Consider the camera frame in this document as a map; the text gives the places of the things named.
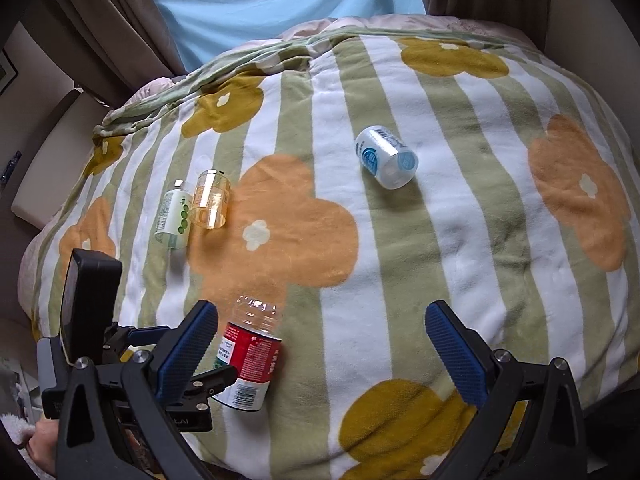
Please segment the person's left hand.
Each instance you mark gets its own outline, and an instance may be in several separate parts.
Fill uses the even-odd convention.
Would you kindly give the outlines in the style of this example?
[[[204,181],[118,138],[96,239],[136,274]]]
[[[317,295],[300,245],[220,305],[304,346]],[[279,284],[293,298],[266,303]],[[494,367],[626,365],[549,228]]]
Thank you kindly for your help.
[[[56,446],[58,445],[58,421],[40,418],[35,432],[26,444],[29,457],[41,470],[55,477]]]

